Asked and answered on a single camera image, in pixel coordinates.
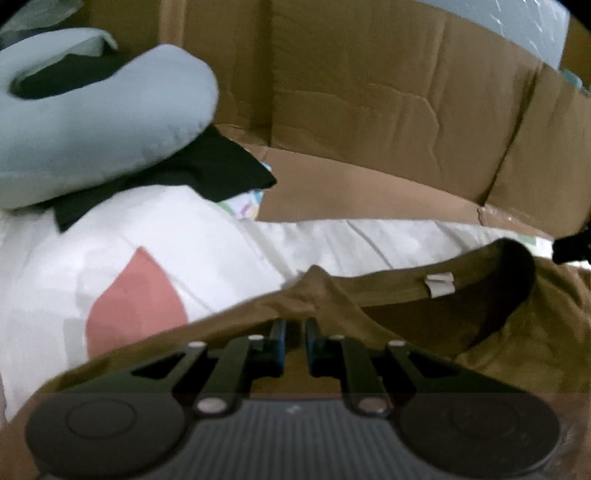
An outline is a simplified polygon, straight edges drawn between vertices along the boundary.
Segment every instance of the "white sheet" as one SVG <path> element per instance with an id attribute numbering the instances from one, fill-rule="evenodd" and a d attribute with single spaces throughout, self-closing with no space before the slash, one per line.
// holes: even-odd
<path id="1" fill-rule="evenodd" d="M 542 239 L 432 220 L 238 221 L 188 187 L 120 193 L 62 235 L 51 212 L 9 218 L 6 229 L 0 375 L 9 419 L 42 383 L 87 361 L 90 308 L 138 247 L 165 271 L 191 321 L 279 290 L 313 264 L 357 276 L 445 261 L 501 237 L 551 254 Z"/>

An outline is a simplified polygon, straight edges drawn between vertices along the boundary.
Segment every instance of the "ribbed surface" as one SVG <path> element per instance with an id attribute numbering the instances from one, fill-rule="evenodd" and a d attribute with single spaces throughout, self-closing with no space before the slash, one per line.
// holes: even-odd
<path id="1" fill-rule="evenodd" d="M 531 475 L 528 480 L 543 480 Z M 204 421 L 168 464 L 134 480 L 457 480 L 413 456 L 383 420 L 341 401 L 246 401 Z"/>

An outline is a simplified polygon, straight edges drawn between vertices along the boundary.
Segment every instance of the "brown cardboard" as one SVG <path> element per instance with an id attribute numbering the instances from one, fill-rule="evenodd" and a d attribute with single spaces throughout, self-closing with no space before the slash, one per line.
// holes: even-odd
<path id="1" fill-rule="evenodd" d="M 277 178 L 263 198 L 258 219 L 264 222 L 435 218 L 478 224 L 475 203 L 411 180 L 275 148 L 264 161 Z"/>
<path id="2" fill-rule="evenodd" d="M 272 146 L 483 203 L 538 59 L 414 0 L 273 0 Z"/>
<path id="3" fill-rule="evenodd" d="M 591 99 L 545 66 L 488 203 L 560 237 L 591 213 Z"/>
<path id="4" fill-rule="evenodd" d="M 293 166 L 277 166 L 263 218 L 464 218 L 455 197 L 405 183 L 421 200 L 376 171 L 492 205 L 494 215 L 480 210 L 491 226 L 561 235 L 589 217 L 588 99 L 453 14 L 414 0 L 86 0 L 74 18 L 133 54 L 154 45 L 159 24 L 160 41 L 215 71 L 225 135 L 265 146 L 272 122 L 273 146 L 340 160 L 322 163 L 331 173 L 318 159 L 286 157 Z M 362 189 L 350 187 L 353 175 Z"/>
<path id="5" fill-rule="evenodd" d="M 271 0 L 161 0 L 160 41 L 185 48 L 217 77 L 216 123 L 271 126 Z"/>
<path id="6" fill-rule="evenodd" d="M 95 27 L 109 32 L 130 59 L 158 45 L 160 0 L 85 0 L 61 27 Z"/>
<path id="7" fill-rule="evenodd" d="M 560 68 L 577 74 L 586 87 L 591 85 L 591 32 L 576 18 L 570 19 Z"/>

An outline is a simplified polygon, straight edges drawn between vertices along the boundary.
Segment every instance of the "circular disc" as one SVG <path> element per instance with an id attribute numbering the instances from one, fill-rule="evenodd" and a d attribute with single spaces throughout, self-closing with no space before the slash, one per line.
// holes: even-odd
<path id="1" fill-rule="evenodd" d="M 441 470 L 472 478 L 524 475 L 556 450 L 560 425 L 526 393 L 419 394 L 399 418 L 406 444 Z"/>
<path id="2" fill-rule="evenodd" d="M 59 394 L 36 409 L 27 444 L 49 473 L 104 478 L 158 463 L 182 437 L 182 408 L 169 394 Z"/>

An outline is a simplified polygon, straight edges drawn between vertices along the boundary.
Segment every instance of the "white label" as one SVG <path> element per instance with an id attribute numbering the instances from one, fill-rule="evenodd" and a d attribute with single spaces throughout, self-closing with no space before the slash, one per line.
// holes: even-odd
<path id="1" fill-rule="evenodd" d="M 453 281 L 453 273 L 451 272 L 427 275 L 425 278 L 425 283 L 431 291 L 432 299 L 455 293 L 456 288 Z"/>

